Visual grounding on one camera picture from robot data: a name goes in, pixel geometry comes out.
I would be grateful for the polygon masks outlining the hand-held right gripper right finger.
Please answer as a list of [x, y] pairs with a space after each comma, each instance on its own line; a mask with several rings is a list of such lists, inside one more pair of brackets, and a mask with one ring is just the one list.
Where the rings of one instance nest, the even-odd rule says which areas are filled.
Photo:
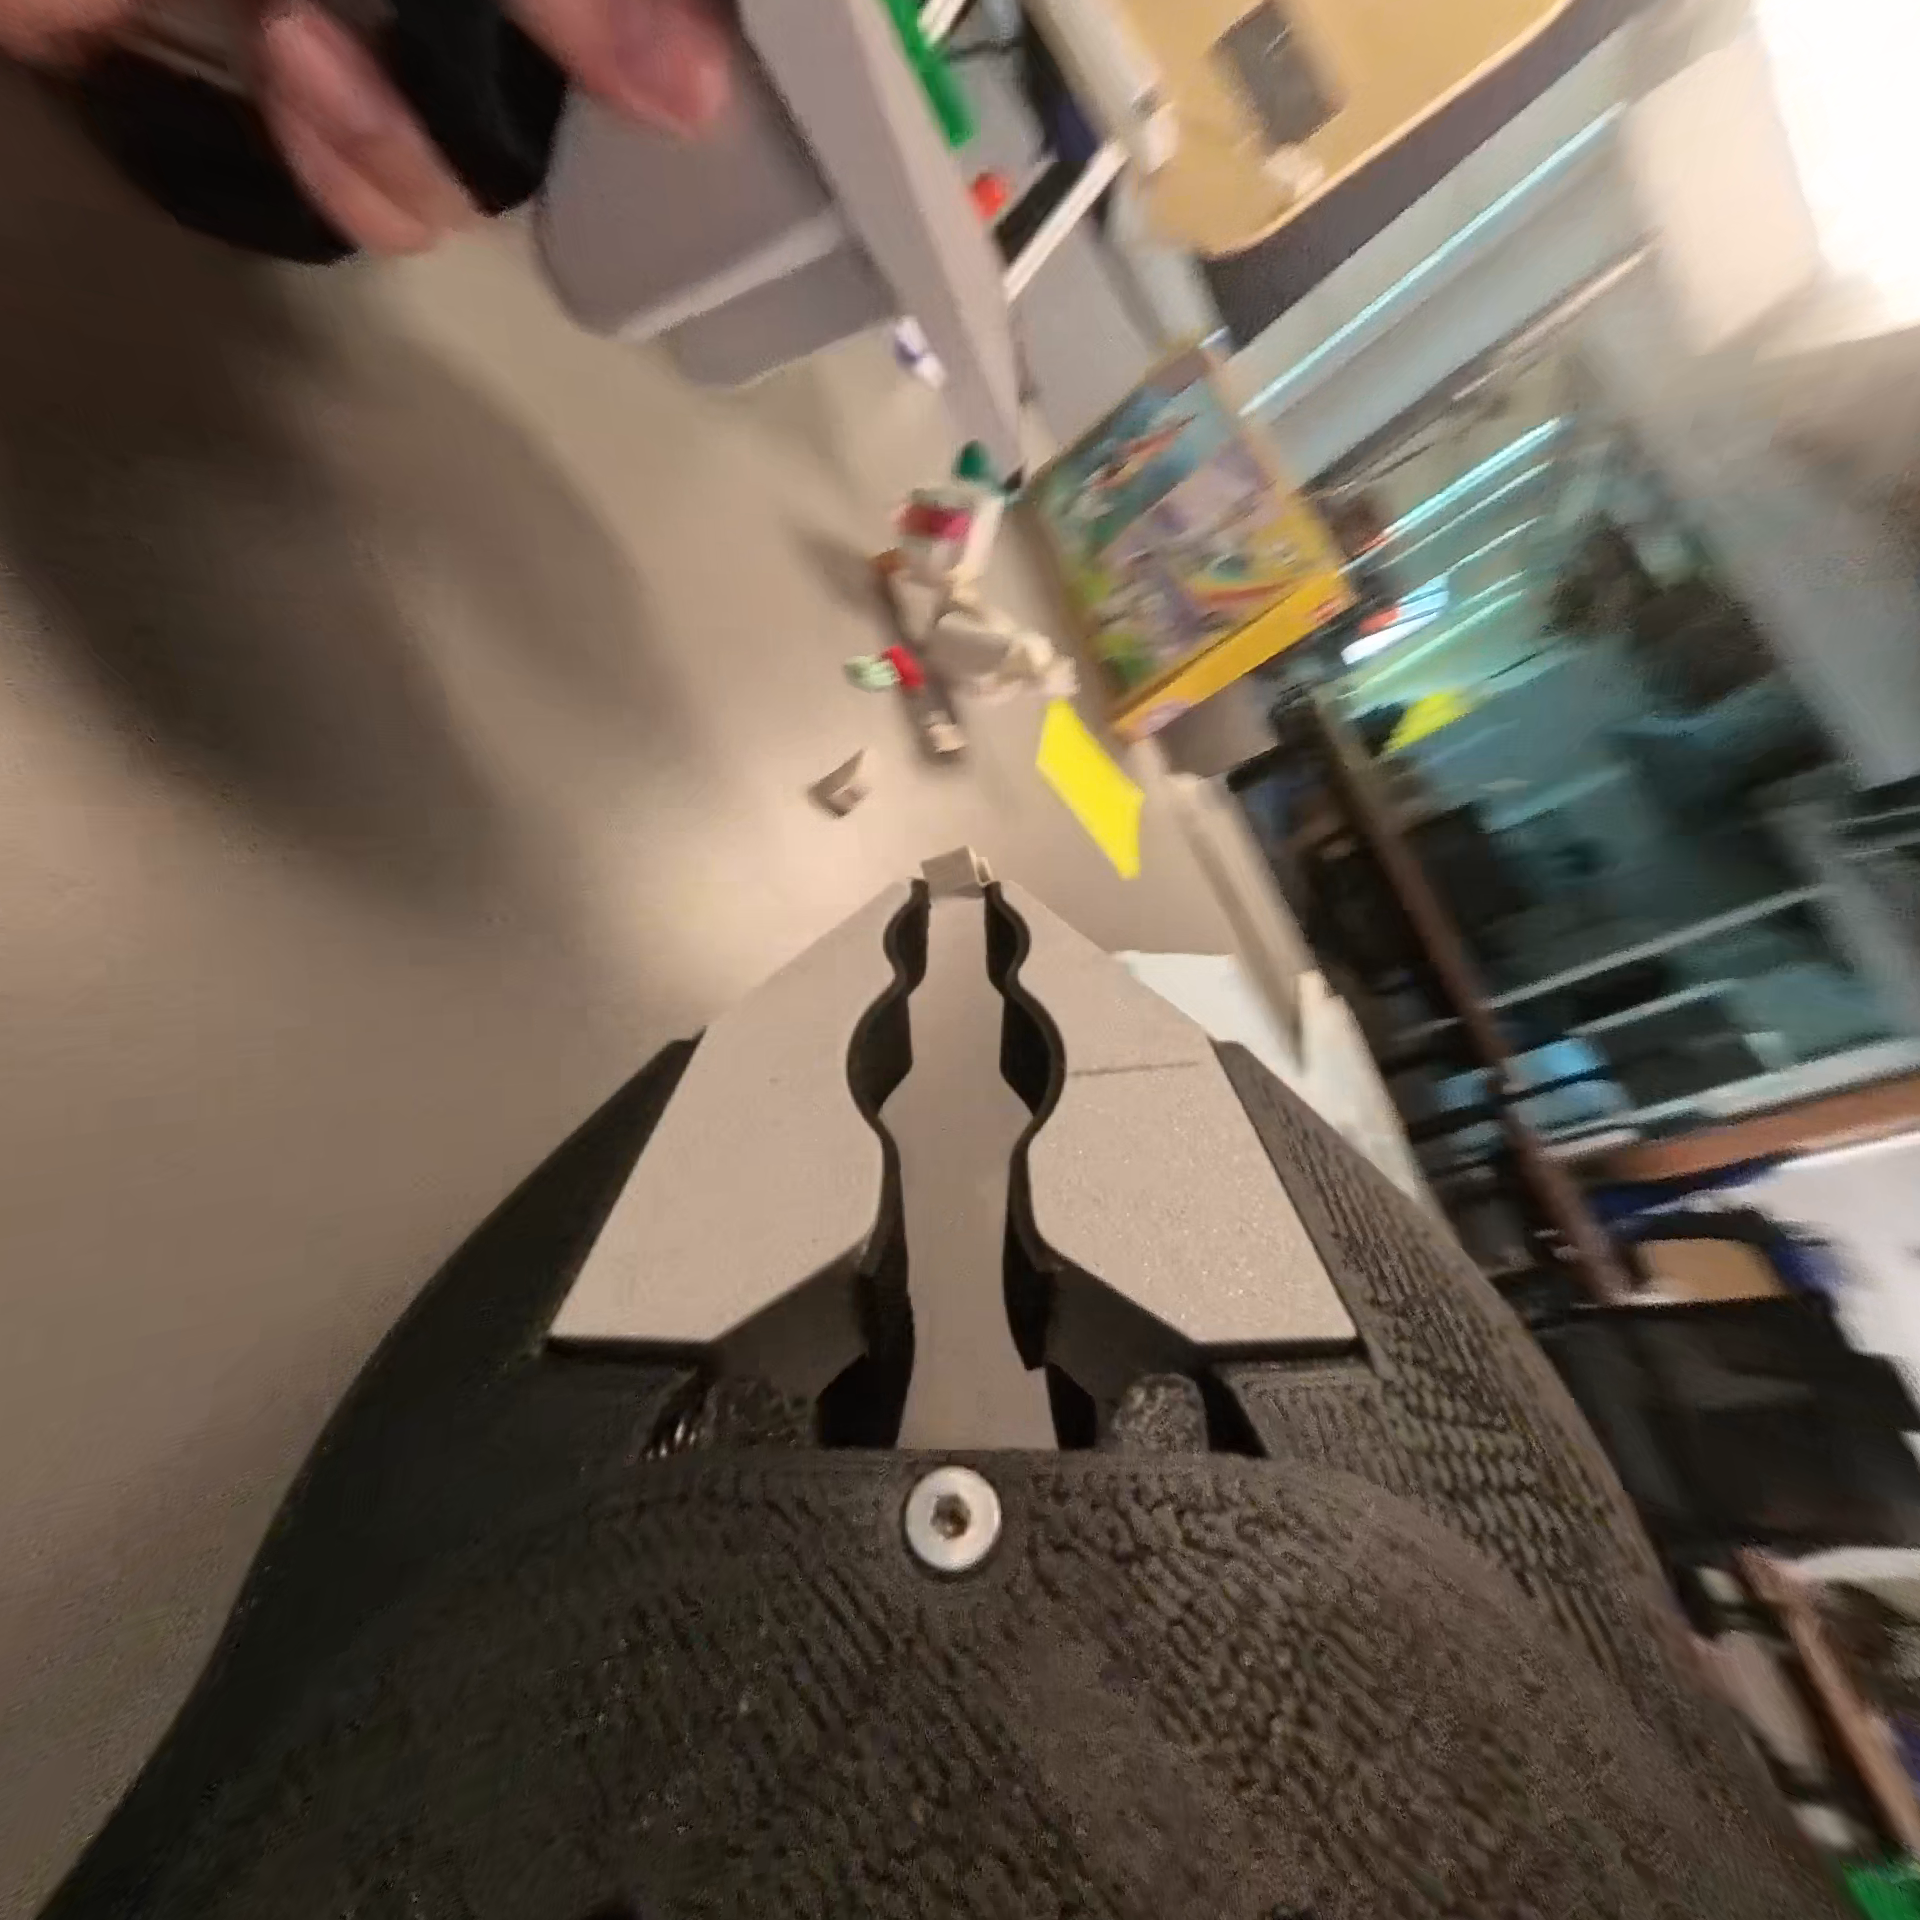
[[1141, 1380], [1358, 1359], [1358, 1329], [1220, 1044], [1037, 896], [984, 903], [999, 1069], [1026, 1112], [1002, 1293], [1062, 1447], [1097, 1447]]

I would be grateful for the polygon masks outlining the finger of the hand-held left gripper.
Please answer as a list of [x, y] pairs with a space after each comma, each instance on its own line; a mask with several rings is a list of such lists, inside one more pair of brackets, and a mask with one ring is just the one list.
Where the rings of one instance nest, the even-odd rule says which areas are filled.
[[857, 253], [949, 372], [959, 437], [1025, 469], [1022, 363], [990, 227], [885, 2], [744, 2], [742, 35]]

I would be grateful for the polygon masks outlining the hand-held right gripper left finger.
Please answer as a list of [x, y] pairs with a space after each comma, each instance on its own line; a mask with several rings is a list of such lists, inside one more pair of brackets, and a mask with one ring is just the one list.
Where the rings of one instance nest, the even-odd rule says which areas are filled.
[[721, 1014], [669, 1094], [546, 1341], [690, 1361], [892, 1444], [913, 1367], [901, 1157], [929, 887], [896, 882]]

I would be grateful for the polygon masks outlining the white lego build red part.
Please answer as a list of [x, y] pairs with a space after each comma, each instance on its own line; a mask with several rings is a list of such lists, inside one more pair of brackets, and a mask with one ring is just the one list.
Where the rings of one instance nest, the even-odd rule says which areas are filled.
[[949, 478], [916, 488], [896, 511], [889, 568], [949, 597], [978, 588], [991, 567], [1013, 488], [990, 446], [962, 446]]

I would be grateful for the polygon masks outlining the colourful lego box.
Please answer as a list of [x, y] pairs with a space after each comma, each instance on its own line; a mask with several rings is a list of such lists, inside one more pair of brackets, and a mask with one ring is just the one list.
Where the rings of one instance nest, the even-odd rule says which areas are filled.
[[1202, 346], [1161, 359], [1035, 469], [1025, 507], [1129, 742], [1356, 609], [1333, 527]]

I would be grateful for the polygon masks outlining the white lego figure pieces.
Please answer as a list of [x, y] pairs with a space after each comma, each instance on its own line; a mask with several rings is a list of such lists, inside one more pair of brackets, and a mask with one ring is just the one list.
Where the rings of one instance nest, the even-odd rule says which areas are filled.
[[924, 586], [912, 577], [885, 586], [889, 612], [910, 652], [949, 692], [978, 701], [1037, 695], [1070, 701], [1074, 660], [1043, 631], [999, 612], [975, 588]]

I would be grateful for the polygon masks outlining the person's left hand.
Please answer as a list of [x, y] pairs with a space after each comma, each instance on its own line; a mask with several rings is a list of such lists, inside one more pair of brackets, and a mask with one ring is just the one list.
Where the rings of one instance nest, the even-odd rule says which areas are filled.
[[3, 40], [182, 228], [328, 264], [526, 204], [572, 96], [704, 130], [738, 21], [696, 2], [6, 2]]

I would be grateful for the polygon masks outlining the green plastic piece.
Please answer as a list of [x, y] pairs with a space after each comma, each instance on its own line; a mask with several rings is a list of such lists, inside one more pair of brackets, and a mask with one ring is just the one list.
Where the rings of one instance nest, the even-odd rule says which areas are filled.
[[950, 149], [963, 149], [972, 144], [976, 119], [952, 62], [945, 52], [947, 40], [924, 25], [924, 4], [885, 2], [883, 8], [940, 133]]

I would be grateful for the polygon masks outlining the white booklet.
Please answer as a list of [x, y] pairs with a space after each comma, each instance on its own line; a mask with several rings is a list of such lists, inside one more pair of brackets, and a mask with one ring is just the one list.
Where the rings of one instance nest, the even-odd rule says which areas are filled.
[[1214, 1041], [1242, 1047], [1275, 1076], [1312, 1076], [1368, 1057], [1349, 1004], [1319, 970], [1293, 972], [1275, 1003], [1233, 954], [1122, 950], [1115, 962]]

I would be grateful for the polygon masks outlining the yellow flat plate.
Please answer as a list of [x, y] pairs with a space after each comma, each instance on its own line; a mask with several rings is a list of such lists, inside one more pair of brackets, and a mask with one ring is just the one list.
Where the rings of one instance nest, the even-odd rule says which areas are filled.
[[1143, 792], [1067, 698], [1043, 708], [1035, 771], [1115, 874], [1138, 880]]

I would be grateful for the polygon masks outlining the wooden board with label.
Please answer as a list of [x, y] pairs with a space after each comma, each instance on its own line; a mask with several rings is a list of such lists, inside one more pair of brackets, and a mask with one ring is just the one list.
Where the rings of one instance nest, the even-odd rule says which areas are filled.
[[1274, 240], [1556, 27], [1564, 2], [1131, 2], [1172, 113], [1139, 176], [1154, 234], [1202, 259]]

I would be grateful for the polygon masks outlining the white rail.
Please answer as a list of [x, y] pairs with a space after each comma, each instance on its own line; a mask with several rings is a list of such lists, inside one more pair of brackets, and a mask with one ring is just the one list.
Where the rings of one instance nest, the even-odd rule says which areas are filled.
[[1090, 228], [1125, 270], [1125, 286], [1146, 296], [1143, 259], [1172, 257], [1180, 247], [1168, 228], [1159, 190], [1173, 174], [1179, 125], [1169, 116], [1127, 139], [1100, 141], [1083, 156], [1048, 154], [1017, 192], [987, 217], [1000, 257], [1002, 296], [1009, 309], [1035, 288], [1070, 236]]

